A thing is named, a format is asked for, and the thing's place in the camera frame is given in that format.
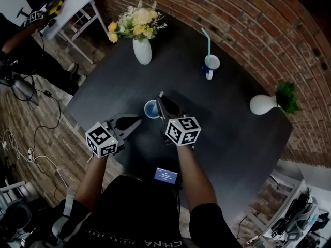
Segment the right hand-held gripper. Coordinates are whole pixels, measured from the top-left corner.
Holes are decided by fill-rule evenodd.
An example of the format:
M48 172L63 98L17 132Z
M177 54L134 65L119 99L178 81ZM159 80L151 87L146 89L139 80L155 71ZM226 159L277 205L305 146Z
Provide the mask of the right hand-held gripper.
M182 109L177 103L170 100L161 91L157 97L157 107L161 119L165 119L165 113L181 114ZM181 118L170 118L166 120L162 138L166 145L175 144L176 146L193 145L201 132L201 126L195 117L183 116Z

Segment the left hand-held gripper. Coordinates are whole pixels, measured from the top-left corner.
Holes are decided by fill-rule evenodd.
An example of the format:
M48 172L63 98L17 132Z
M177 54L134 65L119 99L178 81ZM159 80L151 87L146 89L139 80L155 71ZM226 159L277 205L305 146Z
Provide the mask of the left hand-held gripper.
M116 114L104 122L95 123L86 131L86 143L99 158L116 154L124 145L124 140L141 122L142 117L137 114Z

